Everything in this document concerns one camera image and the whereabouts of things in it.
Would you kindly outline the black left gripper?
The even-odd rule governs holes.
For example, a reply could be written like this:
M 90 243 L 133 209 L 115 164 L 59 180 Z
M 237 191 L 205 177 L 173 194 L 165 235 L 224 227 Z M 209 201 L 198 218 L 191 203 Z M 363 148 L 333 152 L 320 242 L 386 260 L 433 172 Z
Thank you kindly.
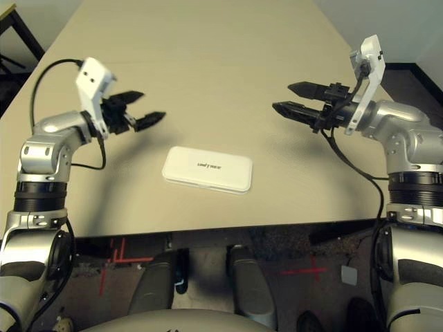
M 135 132 L 144 131 L 162 121 L 166 112 L 154 111 L 136 120 L 127 113 L 127 106 L 144 95 L 140 91 L 125 91 L 102 100 L 102 116 L 109 133 L 118 135 L 130 128 Z

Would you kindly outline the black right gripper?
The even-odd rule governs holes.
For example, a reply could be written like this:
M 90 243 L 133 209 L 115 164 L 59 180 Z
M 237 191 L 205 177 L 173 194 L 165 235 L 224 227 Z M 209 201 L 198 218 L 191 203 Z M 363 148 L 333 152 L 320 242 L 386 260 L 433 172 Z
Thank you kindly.
M 274 102 L 273 109 L 283 118 L 300 122 L 312 127 L 314 133 L 330 130 L 335 127 L 337 115 L 343 107 L 352 101 L 348 86 L 341 83 L 325 86 L 312 82 L 296 82 L 287 87 L 297 96 L 309 100 L 320 100 L 325 103 L 322 111 L 317 111 L 295 102 Z

